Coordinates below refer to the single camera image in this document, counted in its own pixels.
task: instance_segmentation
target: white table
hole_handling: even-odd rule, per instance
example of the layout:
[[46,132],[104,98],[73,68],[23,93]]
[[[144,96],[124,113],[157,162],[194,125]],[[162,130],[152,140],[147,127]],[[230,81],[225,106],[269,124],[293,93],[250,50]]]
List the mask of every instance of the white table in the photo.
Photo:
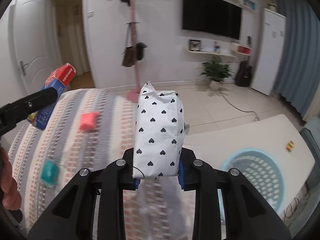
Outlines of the white table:
[[[294,142],[292,152],[286,150],[290,140]],[[250,147],[266,151],[277,161],[284,177],[285,196],[281,211],[300,191],[315,163],[303,138],[284,114],[225,130],[186,136],[183,146],[215,169],[238,150]]]

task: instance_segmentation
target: striped blanket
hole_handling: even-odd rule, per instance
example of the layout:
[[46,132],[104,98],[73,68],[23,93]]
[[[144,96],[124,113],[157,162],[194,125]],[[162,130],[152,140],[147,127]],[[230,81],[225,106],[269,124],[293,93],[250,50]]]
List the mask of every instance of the striped blanket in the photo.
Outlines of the striped blanket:
[[[79,89],[60,97],[45,131],[25,123],[9,150],[23,198],[25,234],[81,168],[103,169],[133,147],[136,106],[104,89]],[[93,111],[100,112],[97,129],[80,131],[80,115]],[[40,181],[47,158],[59,166],[53,189]],[[124,191],[127,239],[191,239],[194,201],[194,192],[183,193],[176,177],[143,181],[139,190]],[[96,215],[94,225],[96,239]]]

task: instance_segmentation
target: white package with black hearts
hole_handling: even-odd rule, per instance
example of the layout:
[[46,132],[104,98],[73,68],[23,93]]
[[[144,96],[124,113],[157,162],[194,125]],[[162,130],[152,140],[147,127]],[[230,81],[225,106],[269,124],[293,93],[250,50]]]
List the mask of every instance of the white package with black hearts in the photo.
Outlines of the white package with black hearts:
[[185,137],[183,105],[175,91],[141,89],[133,152],[133,178],[176,176]]

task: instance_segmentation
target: black tv screen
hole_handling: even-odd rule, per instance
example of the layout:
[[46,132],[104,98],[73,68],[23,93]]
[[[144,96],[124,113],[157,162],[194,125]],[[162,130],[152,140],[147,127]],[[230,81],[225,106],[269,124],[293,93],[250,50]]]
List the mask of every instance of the black tv screen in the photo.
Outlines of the black tv screen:
[[223,0],[183,0],[182,29],[239,40],[242,9]]

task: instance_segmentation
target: teal package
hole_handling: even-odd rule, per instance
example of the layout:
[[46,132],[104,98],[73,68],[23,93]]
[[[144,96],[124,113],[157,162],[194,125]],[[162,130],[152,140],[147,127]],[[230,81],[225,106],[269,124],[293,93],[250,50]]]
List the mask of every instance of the teal package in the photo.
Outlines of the teal package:
[[53,160],[46,160],[41,173],[42,183],[53,188],[57,184],[59,168]]

